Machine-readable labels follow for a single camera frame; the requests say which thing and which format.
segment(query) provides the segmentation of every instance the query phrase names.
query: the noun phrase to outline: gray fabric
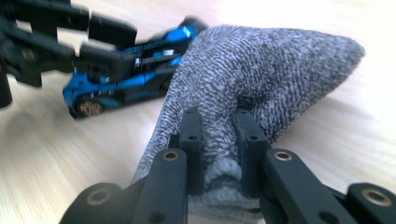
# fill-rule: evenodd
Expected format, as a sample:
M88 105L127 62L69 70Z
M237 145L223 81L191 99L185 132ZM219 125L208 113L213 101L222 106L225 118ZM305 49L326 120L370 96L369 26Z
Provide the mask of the gray fabric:
M257 208L258 199L238 191L241 170L231 114L237 107L250 111L274 142L346 80L363 55L355 41L315 31L222 25L202 32L177 69L134 181L148 174L154 155L178 133L183 111L198 106L206 190L189 198L189 212L256 223L262 216L248 209ZM233 178L220 179L225 175Z

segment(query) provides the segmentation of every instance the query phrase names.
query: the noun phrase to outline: blue toy car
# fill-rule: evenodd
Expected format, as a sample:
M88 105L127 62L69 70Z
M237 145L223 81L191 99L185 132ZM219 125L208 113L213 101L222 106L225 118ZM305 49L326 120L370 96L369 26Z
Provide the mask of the blue toy car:
M186 18L177 28L145 43L115 50L134 63L133 69L128 65L123 77L117 80L80 72L77 66L64 88L64 101L70 114L81 119L165 96L188 45L205 28L199 20Z

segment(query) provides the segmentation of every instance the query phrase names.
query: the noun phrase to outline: table surface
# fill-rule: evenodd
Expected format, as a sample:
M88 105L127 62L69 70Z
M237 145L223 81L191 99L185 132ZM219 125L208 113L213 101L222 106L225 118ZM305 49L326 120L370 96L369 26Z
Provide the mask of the table surface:
M127 21L137 38L177 26L186 15L208 25L289 27L345 35L366 56L338 89L313 105L274 144L296 152L326 185L346 192L371 182L396 192L396 3L345 1L80 0ZM84 34L60 31L77 49ZM0 110L0 223L56 223L77 195L98 182L125 188L151 137L163 98L73 120L62 89L70 76L49 72L43 88L9 76L13 104ZM222 223L190 217L190 223Z

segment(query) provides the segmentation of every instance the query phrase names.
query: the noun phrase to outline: toy car tire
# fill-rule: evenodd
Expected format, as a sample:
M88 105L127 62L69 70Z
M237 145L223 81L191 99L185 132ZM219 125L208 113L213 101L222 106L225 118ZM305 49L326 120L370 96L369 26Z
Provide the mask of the toy car tire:
M105 106L95 100L81 100L75 103L78 116L81 118L99 115L105 112Z

